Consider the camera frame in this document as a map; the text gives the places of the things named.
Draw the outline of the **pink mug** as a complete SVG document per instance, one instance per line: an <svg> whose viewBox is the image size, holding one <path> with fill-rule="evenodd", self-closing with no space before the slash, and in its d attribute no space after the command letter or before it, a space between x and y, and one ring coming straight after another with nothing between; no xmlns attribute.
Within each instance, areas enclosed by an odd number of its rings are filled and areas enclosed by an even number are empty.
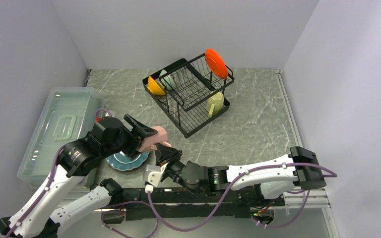
<svg viewBox="0 0 381 238"><path fill-rule="evenodd" d="M157 133L143 140L142 145L137 149L139 153L146 153L157 150L156 145L158 143L167 147L172 147L172 145L168 142L168 135L163 127L157 125L152 127L152 129L155 129Z"/></svg>

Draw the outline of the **teal scalloped plate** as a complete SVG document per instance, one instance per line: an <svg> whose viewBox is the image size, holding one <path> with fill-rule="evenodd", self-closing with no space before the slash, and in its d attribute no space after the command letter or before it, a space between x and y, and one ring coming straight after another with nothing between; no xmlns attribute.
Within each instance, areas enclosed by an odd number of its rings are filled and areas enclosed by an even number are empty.
<svg viewBox="0 0 381 238"><path fill-rule="evenodd" d="M123 152L116 153L106 158L108 165L120 172L129 172L141 167L149 158L150 153L141 153L134 158L126 156Z"/></svg>

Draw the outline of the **yellow ribbed bowl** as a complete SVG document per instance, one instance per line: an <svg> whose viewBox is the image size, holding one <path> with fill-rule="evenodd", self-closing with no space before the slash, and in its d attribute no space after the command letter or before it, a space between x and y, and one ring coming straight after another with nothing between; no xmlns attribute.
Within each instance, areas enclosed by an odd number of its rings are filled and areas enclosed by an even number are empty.
<svg viewBox="0 0 381 238"><path fill-rule="evenodd" d="M156 96L164 96L165 95L165 91L151 76L148 77L147 89L153 95L156 95Z"/></svg>

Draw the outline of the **light green ceramic bowl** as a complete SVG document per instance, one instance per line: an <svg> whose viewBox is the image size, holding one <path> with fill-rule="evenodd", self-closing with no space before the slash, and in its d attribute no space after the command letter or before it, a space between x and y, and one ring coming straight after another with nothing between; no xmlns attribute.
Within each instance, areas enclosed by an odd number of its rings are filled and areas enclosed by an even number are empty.
<svg viewBox="0 0 381 238"><path fill-rule="evenodd" d="M175 90L177 88L174 77L170 74L167 74L167 71L164 69L160 72L159 82L167 90Z"/></svg>

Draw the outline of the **black wire dish rack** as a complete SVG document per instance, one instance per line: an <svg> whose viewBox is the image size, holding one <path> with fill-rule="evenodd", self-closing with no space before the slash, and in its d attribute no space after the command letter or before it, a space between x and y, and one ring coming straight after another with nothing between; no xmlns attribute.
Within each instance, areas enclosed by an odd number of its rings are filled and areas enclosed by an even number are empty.
<svg viewBox="0 0 381 238"><path fill-rule="evenodd" d="M142 80L144 89L157 103L161 110L173 122L176 128L188 138L228 111L230 102L224 99L223 109L211 118L206 110L207 100L234 83L234 73L228 67L228 77L222 79L213 74L208 67L205 55L201 54L191 60L179 59L163 67L174 77L177 88L167 90L159 82L161 70L149 75L165 91L164 96L156 96L147 89L148 77Z"/></svg>

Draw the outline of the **pale yellow mug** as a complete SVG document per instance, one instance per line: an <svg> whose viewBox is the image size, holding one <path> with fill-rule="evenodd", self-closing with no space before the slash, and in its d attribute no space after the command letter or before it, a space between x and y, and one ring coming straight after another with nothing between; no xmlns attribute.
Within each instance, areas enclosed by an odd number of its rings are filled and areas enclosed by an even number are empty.
<svg viewBox="0 0 381 238"><path fill-rule="evenodd" d="M211 118L215 114L219 113L224 106L224 95L222 92L218 92L211 96L206 103L206 110L208 112L208 117Z"/></svg>

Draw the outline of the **orange plate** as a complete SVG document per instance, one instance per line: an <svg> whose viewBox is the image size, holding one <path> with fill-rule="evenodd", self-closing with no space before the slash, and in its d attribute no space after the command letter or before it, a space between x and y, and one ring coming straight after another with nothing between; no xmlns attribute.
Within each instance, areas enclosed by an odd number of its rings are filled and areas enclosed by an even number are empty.
<svg viewBox="0 0 381 238"><path fill-rule="evenodd" d="M206 49L205 60L212 73L217 77L222 79L228 77L228 71L224 61L213 49Z"/></svg>

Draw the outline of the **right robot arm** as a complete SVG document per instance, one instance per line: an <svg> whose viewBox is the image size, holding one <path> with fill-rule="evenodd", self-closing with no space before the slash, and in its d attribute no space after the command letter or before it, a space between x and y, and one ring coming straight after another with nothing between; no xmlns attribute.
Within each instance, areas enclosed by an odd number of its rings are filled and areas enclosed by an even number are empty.
<svg viewBox="0 0 381 238"><path fill-rule="evenodd" d="M155 155L155 167L144 175L154 187L170 178L191 193L215 196L259 185L253 193L254 201L265 206L295 187L312 190L326 186L316 154L300 146L291 147L289 154L248 165L208 167L191 161L184 164L180 161L180 150L162 144L157 145Z"/></svg>

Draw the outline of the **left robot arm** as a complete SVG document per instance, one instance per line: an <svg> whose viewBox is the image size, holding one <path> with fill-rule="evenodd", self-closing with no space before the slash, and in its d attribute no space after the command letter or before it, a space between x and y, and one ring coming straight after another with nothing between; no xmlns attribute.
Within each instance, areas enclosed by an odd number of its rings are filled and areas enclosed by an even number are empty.
<svg viewBox="0 0 381 238"><path fill-rule="evenodd" d="M115 117L102 117L84 138L63 145L55 154L49 175L29 201L13 216L0 219L0 233L7 238L33 238L48 230L55 237L62 223L51 214L102 160L119 152L134 158L168 140L160 126L147 127L128 114L124 119L131 129Z"/></svg>

